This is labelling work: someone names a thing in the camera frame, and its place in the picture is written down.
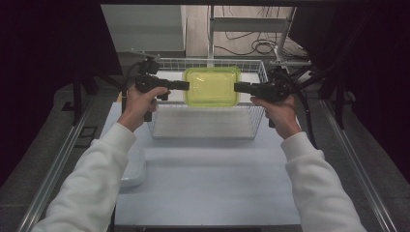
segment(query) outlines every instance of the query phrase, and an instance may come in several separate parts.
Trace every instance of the white table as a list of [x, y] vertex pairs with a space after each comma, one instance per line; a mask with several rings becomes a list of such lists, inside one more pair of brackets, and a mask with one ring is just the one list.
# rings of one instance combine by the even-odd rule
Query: white table
[[[115, 102], [102, 133], [116, 122]], [[263, 118], [254, 140], [153, 139], [146, 124], [132, 149], [143, 149], [147, 179], [122, 188], [117, 225], [266, 226], [299, 224], [284, 169], [281, 138]]]

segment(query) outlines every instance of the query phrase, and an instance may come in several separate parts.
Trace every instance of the white sweatshirt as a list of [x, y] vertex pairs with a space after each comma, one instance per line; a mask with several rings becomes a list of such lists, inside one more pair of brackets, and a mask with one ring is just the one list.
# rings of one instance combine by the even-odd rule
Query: white sweatshirt
[[[135, 135], [114, 124], [82, 155], [32, 231], [106, 231]], [[365, 231], [334, 169], [304, 132], [281, 144], [304, 231]]]

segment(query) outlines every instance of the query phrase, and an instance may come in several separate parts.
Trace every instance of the plastic lid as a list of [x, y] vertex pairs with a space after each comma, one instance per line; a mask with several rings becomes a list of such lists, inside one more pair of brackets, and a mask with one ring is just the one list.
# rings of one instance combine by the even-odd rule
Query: plastic lid
[[185, 103], [192, 107], [229, 107], [239, 102], [234, 83], [240, 80], [237, 67], [190, 68], [184, 80], [190, 83]]

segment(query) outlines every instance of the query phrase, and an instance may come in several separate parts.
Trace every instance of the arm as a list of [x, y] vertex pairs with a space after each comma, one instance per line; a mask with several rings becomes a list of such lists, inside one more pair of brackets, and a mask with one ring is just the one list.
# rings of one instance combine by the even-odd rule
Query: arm
[[134, 88], [129, 90], [125, 112], [81, 156], [50, 203], [45, 219], [33, 231], [106, 230], [128, 163], [127, 154], [135, 141], [133, 131], [143, 124], [147, 110], [156, 109], [153, 98], [166, 91], [156, 88], [142, 95]]
[[286, 171], [303, 230], [366, 231], [338, 175], [297, 125], [293, 97], [276, 103], [251, 100], [265, 107], [266, 117], [274, 120], [284, 139], [281, 148], [287, 158]]

